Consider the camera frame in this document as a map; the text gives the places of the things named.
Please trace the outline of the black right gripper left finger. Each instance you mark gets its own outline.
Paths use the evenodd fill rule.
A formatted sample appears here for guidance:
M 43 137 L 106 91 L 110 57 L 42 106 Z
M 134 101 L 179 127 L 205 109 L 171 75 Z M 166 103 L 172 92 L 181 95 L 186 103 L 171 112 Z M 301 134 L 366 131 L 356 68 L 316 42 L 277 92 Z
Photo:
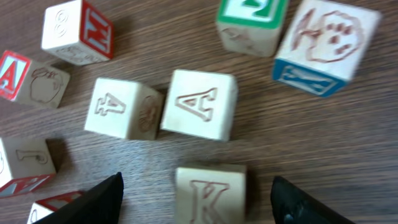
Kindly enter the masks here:
M 118 172 L 37 223 L 118 224 L 123 194 L 123 177 Z

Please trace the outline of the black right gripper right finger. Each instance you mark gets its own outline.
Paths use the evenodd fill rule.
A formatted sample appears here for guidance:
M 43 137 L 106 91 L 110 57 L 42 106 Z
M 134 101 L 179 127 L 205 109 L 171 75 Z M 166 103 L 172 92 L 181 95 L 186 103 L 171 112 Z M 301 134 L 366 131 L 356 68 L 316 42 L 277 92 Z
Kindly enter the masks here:
M 274 177 L 270 198 L 276 224 L 355 224 L 281 176 Z

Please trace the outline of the blue engraved wooden block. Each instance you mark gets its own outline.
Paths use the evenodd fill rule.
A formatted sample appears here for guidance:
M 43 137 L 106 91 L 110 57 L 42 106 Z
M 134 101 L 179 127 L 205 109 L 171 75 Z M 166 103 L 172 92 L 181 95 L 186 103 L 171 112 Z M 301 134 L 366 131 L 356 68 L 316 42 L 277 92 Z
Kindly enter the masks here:
M 175 170 L 175 223 L 243 224 L 247 167 L 190 165 Z

